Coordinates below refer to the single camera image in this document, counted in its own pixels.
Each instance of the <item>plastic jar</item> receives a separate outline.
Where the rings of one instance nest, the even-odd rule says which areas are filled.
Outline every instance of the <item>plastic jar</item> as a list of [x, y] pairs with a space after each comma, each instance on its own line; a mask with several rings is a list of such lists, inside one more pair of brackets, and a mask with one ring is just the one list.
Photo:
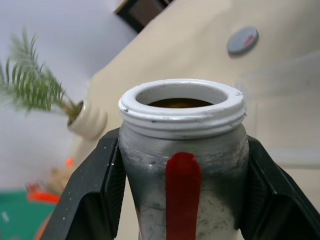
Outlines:
[[242, 93], [213, 81], [167, 79], [128, 90], [119, 108], [119, 148], [142, 240], [167, 239], [166, 166], [181, 152], [193, 154], [201, 170], [194, 239], [236, 239], [249, 155]]

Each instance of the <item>red tape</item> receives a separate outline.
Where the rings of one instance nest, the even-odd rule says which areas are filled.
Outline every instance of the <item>red tape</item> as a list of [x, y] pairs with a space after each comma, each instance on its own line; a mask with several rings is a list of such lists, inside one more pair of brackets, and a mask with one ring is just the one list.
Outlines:
[[201, 169], [192, 153], [179, 152], [166, 164], [166, 239], [195, 240]]

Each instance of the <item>potted palm plant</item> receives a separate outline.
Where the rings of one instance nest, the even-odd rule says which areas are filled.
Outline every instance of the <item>potted palm plant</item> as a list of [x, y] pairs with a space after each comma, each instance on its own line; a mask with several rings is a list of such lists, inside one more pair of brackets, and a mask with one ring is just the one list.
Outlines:
[[68, 117], [72, 132], [86, 138], [98, 137], [106, 126], [107, 113], [88, 100], [75, 103], [45, 64], [38, 64], [36, 35], [28, 40], [11, 36], [10, 55], [5, 66], [0, 61], [0, 104], [9, 103], [17, 110], [53, 112]]

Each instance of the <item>white wall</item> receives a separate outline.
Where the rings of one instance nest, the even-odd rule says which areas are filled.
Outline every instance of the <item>white wall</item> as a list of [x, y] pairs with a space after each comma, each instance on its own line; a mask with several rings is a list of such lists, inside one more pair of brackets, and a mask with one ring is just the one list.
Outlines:
[[[37, 33], [45, 60], [68, 94], [86, 96], [90, 78], [137, 34], [112, 13], [116, 0], [0, 1], [0, 58], [8, 56], [10, 34]], [[63, 165], [73, 135], [67, 118], [52, 113], [14, 112], [0, 106], [0, 189], [43, 180]]]

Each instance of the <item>white jar lid rim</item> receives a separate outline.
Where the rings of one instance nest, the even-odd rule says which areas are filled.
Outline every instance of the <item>white jar lid rim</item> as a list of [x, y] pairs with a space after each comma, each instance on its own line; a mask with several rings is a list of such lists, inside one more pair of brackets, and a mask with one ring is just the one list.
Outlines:
[[[192, 108], [149, 106], [153, 102], [189, 98], [213, 105]], [[123, 121], [133, 131], [154, 138], [193, 139], [213, 136], [238, 126], [246, 114], [237, 89], [200, 79], [166, 79], [143, 83], [119, 100]]]

